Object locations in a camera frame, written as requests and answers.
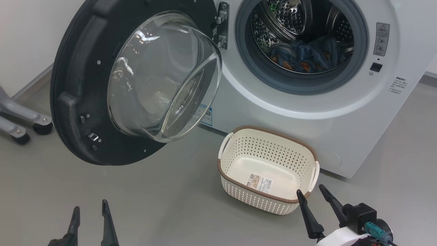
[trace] brown basket rim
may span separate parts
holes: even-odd
[[[277,131],[273,131],[273,130],[269,130],[269,129],[265,129],[265,128],[261,128],[261,127],[242,126],[242,127],[238,127],[238,128],[236,128],[235,130],[233,130],[232,133],[235,134],[235,133],[237,133],[238,131],[241,131],[241,130],[244,130],[244,129],[252,129],[252,130],[257,130],[257,131],[266,132],[266,133],[269,133],[269,134],[272,134],[272,135],[276,135],[276,136],[278,136],[278,137],[285,138],[285,139],[290,140],[290,141],[292,141],[292,142],[295,142],[295,143],[297,143],[297,144],[300,144],[300,145],[306,147],[307,149],[309,149],[309,150],[311,151],[312,155],[314,156],[314,160],[315,160],[316,162],[319,161],[319,157],[317,156],[316,151],[315,151],[311,146],[309,146],[308,144],[306,144],[306,143],[304,143],[304,142],[302,142],[302,141],[300,141],[300,140],[294,139],[294,138],[292,138],[292,137],[290,137],[290,136],[287,136],[287,135],[285,135],[285,134],[279,133],[279,132],[277,132]],[[254,188],[251,188],[251,187],[245,186],[245,185],[243,185],[242,183],[237,182],[237,181],[234,180],[234,179],[231,179],[229,176],[227,176],[227,175],[223,172],[220,163],[221,163],[221,160],[218,159],[218,160],[217,160],[217,168],[218,168],[218,172],[219,172],[220,175],[221,175],[224,179],[226,179],[227,181],[229,181],[229,182],[231,182],[231,183],[233,183],[233,184],[235,184],[235,185],[237,185],[237,186],[240,186],[241,188],[243,188],[243,189],[245,189],[245,190],[251,191],[251,192],[253,192],[253,193],[257,194],[257,195],[260,195],[260,196],[263,196],[263,197],[267,197],[267,198],[270,198],[270,199],[273,199],[273,200],[276,200],[276,201],[280,201],[280,202],[288,203],[288,204],[298,204],[298,203],[299,203],[299,200],[297,200],[297,199],[296,199],[296,200],[289,200],[289,199],[284,199],[284,198],[281,198],[281,197],[273,196],[273,195],[270,195],[270,194],[266,194],[266,193],[264,193],[264,192],[260,192],[260,191],[258,191],[258,190],[256,190],[256,189],[254,189]],[[308,198],[310,194],[311,194],[311,192],[307,192],[307,193],[305,194],[305,198]]]

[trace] washing machine door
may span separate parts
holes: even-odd
[[[56,130],[97,165],[142,160],[188,134],[217,92],[213,0],[87,0],[59,47]]]

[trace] washing machine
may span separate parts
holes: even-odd
[[[199,123],[266,127],[350,178],[437,53],[435,10],[428,0],[86,0],[54,62],[53,122],[96,165],[145,159]]]

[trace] beige basket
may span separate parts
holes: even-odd
[[[307,144],[252,126],[225,138],[217,164],[230,196],[279,215],[298,207],[298,189],[310,195],[320,171],[317,154]]]

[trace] teal connector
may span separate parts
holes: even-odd
[[[393,241],[393,238],[389,234],[371,222],[367,222],[364,225],[364,231],[381,241],[384,245],[390,245],[388,242]]]

